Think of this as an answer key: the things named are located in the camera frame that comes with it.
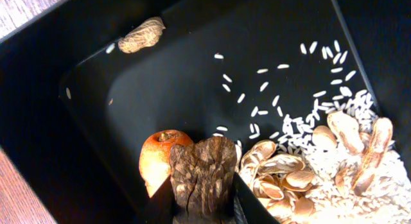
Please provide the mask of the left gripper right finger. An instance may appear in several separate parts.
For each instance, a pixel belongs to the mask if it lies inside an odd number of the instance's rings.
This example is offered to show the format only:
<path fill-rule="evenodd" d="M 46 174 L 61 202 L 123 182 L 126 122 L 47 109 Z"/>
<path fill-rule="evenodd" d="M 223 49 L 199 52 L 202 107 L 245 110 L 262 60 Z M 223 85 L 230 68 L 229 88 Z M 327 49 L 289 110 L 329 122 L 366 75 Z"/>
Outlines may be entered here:
<path fill-rule="evenodd" d="M 252 194 L 239 174 L 233 176 L 234 212 L 237 223 L 279 224 Z"/>

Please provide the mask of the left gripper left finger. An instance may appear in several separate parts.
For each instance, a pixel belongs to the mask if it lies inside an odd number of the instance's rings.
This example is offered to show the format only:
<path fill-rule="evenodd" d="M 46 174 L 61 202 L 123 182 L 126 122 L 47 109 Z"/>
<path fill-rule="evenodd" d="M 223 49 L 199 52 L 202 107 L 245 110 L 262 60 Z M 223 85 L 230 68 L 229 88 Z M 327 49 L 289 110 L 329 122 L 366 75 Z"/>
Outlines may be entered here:
<path fill-rule="evenodd" d="M 175 196 L 168 177 L 144 208 L 144 224 L 172 224 Z"/>

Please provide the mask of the orange carrot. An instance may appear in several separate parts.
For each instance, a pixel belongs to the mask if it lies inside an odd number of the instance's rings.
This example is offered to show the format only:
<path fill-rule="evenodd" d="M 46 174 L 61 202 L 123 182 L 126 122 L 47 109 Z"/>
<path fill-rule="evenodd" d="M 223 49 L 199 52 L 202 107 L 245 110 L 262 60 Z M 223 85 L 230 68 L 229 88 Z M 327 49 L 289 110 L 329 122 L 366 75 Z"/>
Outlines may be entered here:
<path fill-rule="evenodd" d="M 139 172 L 151 198 L 169 177 L 171 147 L 174 144 L 193 144 L 191 138 L 178 130 L 163 130 L 145 140 L 139 157 Z"/>

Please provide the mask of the brown food lump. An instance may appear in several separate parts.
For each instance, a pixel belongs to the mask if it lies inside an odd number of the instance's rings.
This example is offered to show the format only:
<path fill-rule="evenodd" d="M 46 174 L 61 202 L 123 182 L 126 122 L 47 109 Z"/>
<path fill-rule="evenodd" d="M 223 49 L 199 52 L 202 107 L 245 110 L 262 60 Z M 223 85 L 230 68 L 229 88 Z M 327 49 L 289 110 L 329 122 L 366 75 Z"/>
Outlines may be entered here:
<path fill-rule="evenodd" d="M 170 182 L 177 206 L 174 223 L 224 223 L 231 219 L 227 205 L 237 165 L 234 143 L 210 137 L 170 151 Z"/>

